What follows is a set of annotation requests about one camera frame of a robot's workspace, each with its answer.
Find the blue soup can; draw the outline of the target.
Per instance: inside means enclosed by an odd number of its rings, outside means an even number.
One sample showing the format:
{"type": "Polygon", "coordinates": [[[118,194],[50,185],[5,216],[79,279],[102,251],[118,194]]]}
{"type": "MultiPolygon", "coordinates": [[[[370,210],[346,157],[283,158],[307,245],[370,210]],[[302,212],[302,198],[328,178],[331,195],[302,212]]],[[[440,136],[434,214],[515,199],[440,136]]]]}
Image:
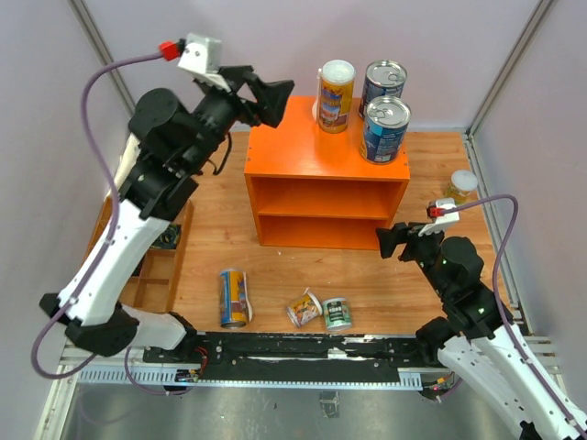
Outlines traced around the blue soup can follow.
{"type": "Polygon", "coordinates": [[[365,107],[360,154],[368,162],[394,161],[404,141],[411,109],[400,98],[378,96],[365,107]]]}

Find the orange noodle cup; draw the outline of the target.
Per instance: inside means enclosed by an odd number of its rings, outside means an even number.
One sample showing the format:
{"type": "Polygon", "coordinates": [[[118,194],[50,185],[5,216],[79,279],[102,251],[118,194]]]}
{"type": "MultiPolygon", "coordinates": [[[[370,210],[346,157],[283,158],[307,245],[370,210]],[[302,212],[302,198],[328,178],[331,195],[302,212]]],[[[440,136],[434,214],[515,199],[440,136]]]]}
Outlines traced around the orange noodle cup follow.
{"type": "Polygon", "coordinates": [[[306,288],[301,296],[288,303],[285,312],[292,323],[301,328],[321,316],[323,309],[316,296],[306,288]]]}

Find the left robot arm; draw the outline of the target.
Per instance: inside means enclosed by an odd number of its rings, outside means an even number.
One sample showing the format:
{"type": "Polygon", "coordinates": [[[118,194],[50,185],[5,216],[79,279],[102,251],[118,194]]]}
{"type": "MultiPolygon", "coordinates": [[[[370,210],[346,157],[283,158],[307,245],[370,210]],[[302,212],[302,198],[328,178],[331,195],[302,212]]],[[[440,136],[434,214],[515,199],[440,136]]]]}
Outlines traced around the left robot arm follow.
{"type": "Polygon", "coordinates": [[[292,80],[264,82],[249,65],[223,66],[218,77],[219,85],[194,79],[204,97],[192,111],[167,88],[138,100],[128,128],[140,153],[113,197],[108,227],[74,279],[39,302],[76,347],[102,357],[129,347],[159,348],[179,363],[194,356],[197,332],[182,316],[125,306],[119,296],[152,243],[189,201],[198,186],[194,176],[230,128],[237,122],[277,127],[294,89],[292,80]]]}

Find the white lid yellow jar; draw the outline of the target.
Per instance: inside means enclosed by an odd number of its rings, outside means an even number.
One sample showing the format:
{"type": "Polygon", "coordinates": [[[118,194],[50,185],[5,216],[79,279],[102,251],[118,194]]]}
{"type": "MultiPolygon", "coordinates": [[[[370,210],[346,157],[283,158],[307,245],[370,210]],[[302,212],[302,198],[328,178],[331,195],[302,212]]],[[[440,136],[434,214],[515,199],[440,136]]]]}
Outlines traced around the white lid yellow jar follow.
{"type": "Polygon", "coordinates": [[[478,186],[477,177],[469,170],[455,170],[450,176],[445,194],[452,198],[456,205],[465,204],[469,196],[478,186]]]}

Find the tall yellow purple can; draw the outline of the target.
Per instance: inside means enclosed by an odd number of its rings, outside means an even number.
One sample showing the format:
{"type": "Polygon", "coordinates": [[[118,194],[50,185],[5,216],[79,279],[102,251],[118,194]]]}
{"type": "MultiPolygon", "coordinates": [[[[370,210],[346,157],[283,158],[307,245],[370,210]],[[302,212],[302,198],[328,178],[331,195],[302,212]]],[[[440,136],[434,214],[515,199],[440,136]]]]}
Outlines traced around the tall yellow purple can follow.
{"type": "Polygon", "coordinates": [[[323,131],[337,134],[347,128],[355,76],[346,60],[330,60],[318,69],[313,116],[323,131]]]}

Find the dark blue food can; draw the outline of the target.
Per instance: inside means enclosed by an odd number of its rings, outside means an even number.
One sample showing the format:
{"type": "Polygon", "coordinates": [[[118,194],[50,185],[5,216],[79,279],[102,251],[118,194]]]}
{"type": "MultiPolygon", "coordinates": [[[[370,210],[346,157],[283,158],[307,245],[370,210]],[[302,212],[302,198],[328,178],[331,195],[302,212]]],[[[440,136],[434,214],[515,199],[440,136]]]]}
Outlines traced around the dark blue food can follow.
{"type": "Polygon", "coordinates": [[[376,60],[365,71],[359,115],[363,119],[368,104],[376,97],[400,98],[407,79],[407,70],[393,60],[376,60]]]}

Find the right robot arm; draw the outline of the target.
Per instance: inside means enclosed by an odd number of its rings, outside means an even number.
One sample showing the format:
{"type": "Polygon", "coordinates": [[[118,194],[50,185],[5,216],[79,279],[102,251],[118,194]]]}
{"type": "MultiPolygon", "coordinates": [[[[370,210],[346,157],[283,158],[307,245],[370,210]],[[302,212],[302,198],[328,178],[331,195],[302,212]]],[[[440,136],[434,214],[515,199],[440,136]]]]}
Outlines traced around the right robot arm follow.
{"type": "Polygon", "coordinates": [[[442,302],[444,316],[416,333],[415,354],[452,370],[500,416],[516,439],[583,439],[586,414],[555,383],[519,327],[481,280],[483,261],[466,237],[423,235],[423,225],[376,231],[380,254],[413,261],[442,302]]]}

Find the tall colourful can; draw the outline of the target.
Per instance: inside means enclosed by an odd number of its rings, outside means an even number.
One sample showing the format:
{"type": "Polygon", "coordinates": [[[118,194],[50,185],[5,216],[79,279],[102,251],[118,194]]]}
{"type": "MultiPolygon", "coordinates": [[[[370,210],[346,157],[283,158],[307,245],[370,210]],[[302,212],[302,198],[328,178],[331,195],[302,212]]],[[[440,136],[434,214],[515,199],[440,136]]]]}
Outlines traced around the tall colourful can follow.
{"type": "Polygon", "coordinates": [[[220,325],[225,329],[247,326],[253,317],[249,301],[247,274],[225,269],[219,273],[220,325]]]}

